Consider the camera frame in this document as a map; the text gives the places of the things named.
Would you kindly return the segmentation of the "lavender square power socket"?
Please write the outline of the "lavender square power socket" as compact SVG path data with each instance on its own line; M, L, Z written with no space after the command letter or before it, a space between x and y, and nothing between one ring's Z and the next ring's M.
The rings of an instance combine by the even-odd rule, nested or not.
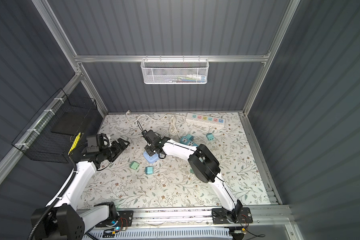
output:
M159 160L158 154L153 154L152 156L150 156L147 152L144 152L143 156L149 164L154 164L155 162L157 162Z

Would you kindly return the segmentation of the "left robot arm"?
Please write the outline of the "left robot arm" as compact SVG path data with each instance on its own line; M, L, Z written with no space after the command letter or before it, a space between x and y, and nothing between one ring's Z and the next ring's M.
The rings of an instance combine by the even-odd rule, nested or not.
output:
M121 138L111 142L105 134L88 136L83 142L82 136L82 133L76 136L68 151L73 165L69 177L46 206L32 214L29 240L81 240L84 236L94 239L90 232L97 225L118 232L126 223L111 202L95 205L82 214L77 209L86 184L103 170L102 162L113 163L130 142Z

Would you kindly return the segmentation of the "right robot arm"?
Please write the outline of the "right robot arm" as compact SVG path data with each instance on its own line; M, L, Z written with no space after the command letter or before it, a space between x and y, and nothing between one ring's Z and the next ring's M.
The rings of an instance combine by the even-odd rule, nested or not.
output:
M227 217L233 221L239 216L243 204L225 183L220 163L207 146L184 145L168 137L161 137L152 130L142 130L142 136L147 143L145 150L149 156L157 154L160 159L172 156L188 162L196 177L212 186L222 208L227 212Z

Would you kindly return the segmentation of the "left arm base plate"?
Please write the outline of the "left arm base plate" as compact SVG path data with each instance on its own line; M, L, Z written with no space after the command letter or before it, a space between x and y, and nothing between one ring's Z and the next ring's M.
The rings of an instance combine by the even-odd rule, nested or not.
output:
M118 211L118 217L113 220L105 220L96 225L97 228L112 228L112 227L123 227L128 228L133 223L133 211Z

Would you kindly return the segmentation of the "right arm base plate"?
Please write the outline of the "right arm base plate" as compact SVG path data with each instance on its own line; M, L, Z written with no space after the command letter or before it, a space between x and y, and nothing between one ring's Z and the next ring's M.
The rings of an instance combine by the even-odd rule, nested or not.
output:
M241 208L237 213L224 208L212 209L212 218L215 225L221 224L252 224L253 217L249 208Z

